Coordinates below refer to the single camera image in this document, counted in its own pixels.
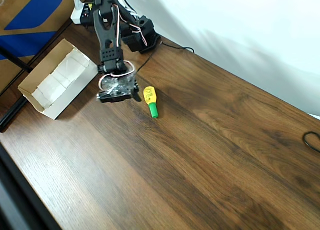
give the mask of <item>yellow and green object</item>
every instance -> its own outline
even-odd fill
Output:
[[[155,88],[153,86],[145,87],[145,89],[143,90],[143,96],[144,96],[145,102],[149,105],[151,116],[153,118],[157,118],[158,110],[157,110],[157,104],[156,104],[157,96],[156,96]]]

